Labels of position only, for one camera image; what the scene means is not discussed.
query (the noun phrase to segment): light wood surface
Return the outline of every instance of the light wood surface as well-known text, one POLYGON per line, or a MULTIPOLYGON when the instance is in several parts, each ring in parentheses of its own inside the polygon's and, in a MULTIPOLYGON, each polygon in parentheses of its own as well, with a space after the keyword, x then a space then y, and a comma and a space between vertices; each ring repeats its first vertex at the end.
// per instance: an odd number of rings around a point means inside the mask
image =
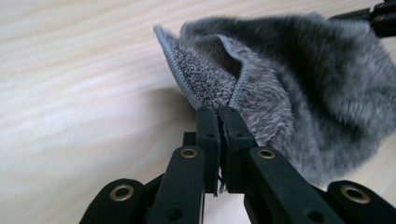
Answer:
MULTIPOLYGON (((107 183, 147 183, 195 129, 152 26, 209 15, 316 11, 378 1, 0 0, 0 223, 78 223, 107 183)), ((384 41, 396 61, 396 41, 384 41)), ((345 176, 396 205, 396 134, 345 176)), ((241 195, 210 195, 205 223, 249 223, 241 195)))

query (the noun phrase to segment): gray towel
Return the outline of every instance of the gray towel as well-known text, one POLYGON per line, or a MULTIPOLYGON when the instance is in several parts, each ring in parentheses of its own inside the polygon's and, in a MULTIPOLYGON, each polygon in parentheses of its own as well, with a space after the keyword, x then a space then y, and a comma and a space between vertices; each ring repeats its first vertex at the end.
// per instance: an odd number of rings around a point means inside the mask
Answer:
POLYGON ((155 32, 194 108, 237 108, 311 184, 363 164, 395 131, 396 67, 367 22, 208 18, 179 38, 155 32))

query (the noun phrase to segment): fuzzy cloth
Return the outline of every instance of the fuzzy cloth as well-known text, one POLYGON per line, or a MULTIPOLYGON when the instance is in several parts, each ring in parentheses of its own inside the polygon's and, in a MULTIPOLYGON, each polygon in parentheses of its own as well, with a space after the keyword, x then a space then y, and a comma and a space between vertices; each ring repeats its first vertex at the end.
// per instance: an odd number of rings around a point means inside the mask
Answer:
POLYGON ((369 23, 319 15, 155 27, 194 108, 238 109, 259 146, 271 146, 311 184, 372 157, 396 128, 396 67, 369 23))

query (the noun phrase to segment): wooden table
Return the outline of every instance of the wooden table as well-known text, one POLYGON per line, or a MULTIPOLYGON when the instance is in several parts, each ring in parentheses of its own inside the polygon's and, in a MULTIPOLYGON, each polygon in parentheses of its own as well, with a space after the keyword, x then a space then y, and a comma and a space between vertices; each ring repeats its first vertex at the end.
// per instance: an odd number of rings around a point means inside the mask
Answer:
MULTIPOLYGON (((378 1, 0 1, 0 222, 77 223, 107 183, 164 172, 194 110, 152 27, 209 15, 330 17, 378 1)), ((396 41, 384 41, 396 61, 396 41)), ((346 179, 396 205, 396 134, 346 179)), ((249 223, 208 195, 205 223, 249 223)))

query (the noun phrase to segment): gray plush fabric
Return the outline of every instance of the gray plush fabric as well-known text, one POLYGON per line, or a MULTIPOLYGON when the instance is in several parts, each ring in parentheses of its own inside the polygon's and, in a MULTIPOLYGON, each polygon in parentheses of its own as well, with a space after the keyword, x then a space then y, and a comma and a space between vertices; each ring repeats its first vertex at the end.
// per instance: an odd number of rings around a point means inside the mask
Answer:
POLYGON ((155 32, 195 108, 237 108, 258 144, 311 184, 358 167, 396 129, 396 67, 368 23, 209 18, 180 38, 155 32))

